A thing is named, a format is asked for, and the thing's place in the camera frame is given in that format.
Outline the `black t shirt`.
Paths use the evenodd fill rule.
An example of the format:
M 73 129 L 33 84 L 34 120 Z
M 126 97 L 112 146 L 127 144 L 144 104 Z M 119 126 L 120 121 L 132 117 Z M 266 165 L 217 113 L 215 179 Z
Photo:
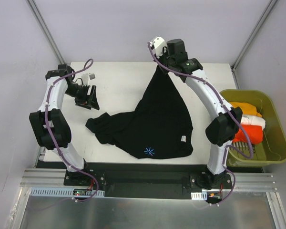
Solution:
M 157 67 L 132 112 L 89 118 L 85 126 L 101 144 L 142 159 L 170 159 L 192 154 L 189 111 L 168 74 Z

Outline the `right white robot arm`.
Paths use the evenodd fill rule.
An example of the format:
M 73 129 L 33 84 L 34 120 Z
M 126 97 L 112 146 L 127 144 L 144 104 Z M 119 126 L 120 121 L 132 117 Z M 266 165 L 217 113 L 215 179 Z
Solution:
M 227 147 L 239 130 L 242 110 L 233 108 L 207 79 L 203 66 L 196 58 L 188 58 L 184 41 L 165 41 L 155 37 L 150 43 L 154 57 L 164 72 L 172 72 L 189 86 L 206 107 L 211 123 L 205 130 L 211 143 L 206 171 L 195 179 L 198 187 L 212 189 L 226 176 Z

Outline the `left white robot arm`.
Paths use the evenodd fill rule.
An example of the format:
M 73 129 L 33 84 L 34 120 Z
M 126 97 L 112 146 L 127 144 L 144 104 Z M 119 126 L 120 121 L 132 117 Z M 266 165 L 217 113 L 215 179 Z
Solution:
M 96 86 L 90 82 L 93 73 L 76 77 L 77 72 L 67 64 L 60 64 L 56 70 L 45 75 L 47 89 L 38 111 L 30 113 L 29 121 L 39 146 L 54 152 L 64 162 L 68 178 L 74 178 L 85 186 L 91 181 L 91 174 L 85 159 L 72 145 L 71 129 L 61 111 L 65 95 L 74 98 L 75 105 L 85 109 L 99 110 Z

